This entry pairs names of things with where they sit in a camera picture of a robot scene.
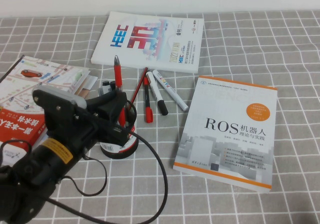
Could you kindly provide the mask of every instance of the pen cup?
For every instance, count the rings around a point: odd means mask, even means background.
[[[125,112],[126,122],[128,123],[126,128],[136,133],[135,113],[129,104],[125,106]],[[111,159],[124,159],[131,156],[138,148],[138,144],[139,140],[131,134],[129,134],[127,142],[123,147],[114,143],[100,142],[101,151]]]

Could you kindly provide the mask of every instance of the book cover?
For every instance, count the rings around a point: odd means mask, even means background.
[[[74,93],[88,74],[84,68],[31,57],[19,59],[0,82],[0,143],[23,139],[34,145],[46,129],[43,109],[32,98],[36,85],[51,85]],[[25,143],[6,145],[3,163],[16,163],[27,148]]]
[[[199,76],[173,168],[268,192],[277,89]]]
[[[94,64],[197,73],[203,19],[111,12],[91,58]]]

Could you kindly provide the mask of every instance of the black cable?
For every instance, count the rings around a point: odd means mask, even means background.
[[[130,101],[128,101],[128,103],[131,104],[131,107],[133,108],[133,111],[134,111],[134,119],[136,119],[136,118],[137,118],[137,112],[136,112],[137,110],[136,110],[136,107],[135,107]],[[164,197],[163,197],[164,199],[163,199],[163,201],[162,201],[162,204],[161,204],[159,210],[157,211],[157,213],[156,213],[153,217],[151,217],[150,219],[145,220],[145,221],[143,221],[143,222],[137,223],[137,224],[149,224],[149,223],[153,222],[154,220],[156,220],[156,219],[159,217],[159,215],[160,215],[161,212],[163,211],[163,209],[164,209],[164,207],[165,207],[165,205],[166,205],[166,202],[167,202],[166,200],[167,200],[167,198],[168,198],[168,178],[167,178],[167,175],[166,175],[165,167],[164,167],[164,165],[163,165],[163,163],[162,163],[159,155],[158,155],[157,152],[153,149],[153,147],[152,147],[144,138],[142,138],[140,135],[138,135],[138,134],[132,132],[131,130],[128,130],[128,129],[120,126],[120,125],[112,124],[112,123],[110,123],[110,122],[108,122],[108,121],[106,121],[106,120],[100,119],[100,118],[98,118],[98,117],[94,117],[94,118],[95,118],[95,120],[98,120],[98,124],[100,124],[99,122],[102,122],[102,124],[99,125],[101,128],[105,128],[106,126],[110,127],[110,125],[112,125],[112,126],[115,127],[115,128],[118,128],[118,129],[120,129],[120,130],[123,130],[123,131],[127,132],[128,134],[131,134],[131,135],[135,136],[137,139],[139,139],[140,141],[142,141],[142,142],[150,149],[150,151],[154,154],[155,158],[157,159],[157,161],[158,161],[158,163],[159,163],[159,166],[160,166],[160,168],[161,168],[163,177],[164,177],[164,178],[163,178],[164,183],[165,183],[165,184],[164,184],[164,185],[165,185],[165,186],[164,186],[164,187],[165,187],[165,188],[164,188],[165,191],[164,191]],[[0,148],[0,152],[1,152],[1,155],[0,155],[0,156],[2,156],[3,147],[4,147],[4,145],[2,145],[1,148]],[[50,202],[51,204],[54,204],[54,205],[56,205],[56,206],[58,206],[58,207],[60,207],[60,208],[62,208],[62,209],[64,209],[64,210],[66,210],[66,211],[74,214],[74,215],[80,216],[80,217],[82,217],[82,218],[84,218],[84,219],[87,219],[87,220],[89,220],[89,221],[92,221],[92,222],[95,222],[95,223],[99,223],[99,224],[117,224],[117,223],[114,223],[114,222],[103,221],[103,220],[94,218],[94,217],[92,217],[92,216],[86,215],[86,214],[84,214],[84,213],[82,213],[82,212],[79,212],[79,211],[77,211],[77,210],[75,210],[75,209],[73,209],[73,208],[71,208],[71,207],[69,207],[69,206],[67,206],[67,205],[62,204],[61,202],[58,202],[58,201],[53,200],[53,199],[51,199],[51,198],[49,198],[49,197],[46,197],[46,196],[39,195],[38,193],[36,193],[36,192],[34,192],[34,191],[32,191],[32,190],[24,189],[24,188],[19,187],[19,186],[12,186],[12,188],[16,189],[16,190],[19,191],[19,192],[22,192],[22,193],[25,193],[25,194],[28,194],[28,195],[36,196],[36,197],[38,197],[39,199],[42,199],[42,200],[47,201],[47,202]]]
[[[103,192],[103,190],[105,189],[105,187],[106,187],[106,183],[107,183],[107,169],[106,169],[106,167],[105,167],[105,165],[101,162],[101,161],[99,161],[99,160],[97,160],[97,159],[94,159],[94,158],[92,158],[92,157],[88,157],[88,156],[86,156],[86,155],[83,155],[83,158],[84,158],[84,160],[95,160],[95,161],[97,161],[97,162],[99,162],[101,165],[102,165],[102,167],[104,168],[104,172],[105,172],[105,179],[104,179],[104,184],[103,184],[103,187],[98,191],[98,192],[96,192],[96,193],[93,193],[93,194],[87,194],[87,193],[84,193],[83,191],[81,191],[80,189],[79,189],[79,187],[77,186],[77,184],[76,184],[76,182],[75,182],[75,180],[71,177],[71,176],[68,176],[68,175],[65,175],[65,176],[63,176],[62,177],[62,179],[61,180],[63,180],[63,179],[69,179],[69,180],[71,180],[73,183],[74,183],[74,185],[75,185],[75,188],[77,189],[77,191],[81,194],[81,195],[84,195],[84,196],[96,196],[96,195],[99,195],[100,193],[102,193]]]
[[[0,147],[0,166],[2,165],[2,162],[3,162],[3,157],[4,157],[4,146],[7,145],[7,144],[10,144],[10,143],[15,143],[15,142],[24,142],[27,144],[28,146],[28,151],[26,153],[26,155],[24,155],[23,158],[27,158],[30,154],[31,154],[31,151],[32,151],[32,145],[27,142],[26,140],[7,140],[5,141],[4,143],[1,144],[1,147]]]
[[[132,108],[133,103],[132,103],[130,100],[126,100],[126,102],[129,103],[130,106],[131,106],[131,108]],[[134,117],[133,117],[133,120],[131,121],[132,124],[126,127],[126,128],[129,129],[129,130],[132,130],[132,128],[133,128],[133,126],[134,126],[134,124],[135,124],[135,121],[136,121],[136,119],[137,119],[137,112],[136,112],[137,110],[133,108],[133,111],[134,111],[134,113],[133,113],[133,114],[134,114]]]

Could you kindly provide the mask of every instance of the red pen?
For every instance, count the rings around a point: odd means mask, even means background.
[[[115,85],[116,85],[116,88],[120,91],[122,91],[122,76],[121,76],[121,65],[120,65],[120,61],[119,61],[119,58],[118,56],[116,55],[115,56],[115,61],[114,61],[114,78],[115,78]],[[126,120],[126,116],[125,116],[125,113],[124,113],[124,108],[121,110],[121,113],[120,113],[120,116],[119,116],[119,124],[123,127],[125,127],[125,120]]]
[[[143,85],[144,85],[144,98],[145,98],[145,120],[146,120],[146,123],[152,123],[153,120],[154,120],[154,115],[152,113],[152,109],[150,108],[150,99],[149,99],[149,81],[147,79],[147,77],[144,77],[143,78]]]

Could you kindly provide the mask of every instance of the red cover book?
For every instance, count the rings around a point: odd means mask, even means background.
[[[34,145],[44,134],[43,109],[36,105],[32,90],[37,85],[51,85],[74,93],[87,77],[88,70],[31,57],[21,57],[0,79],[0,144],[22,139]],[[27,149],[25,143],[4,147],[3,165],[13,165]]]

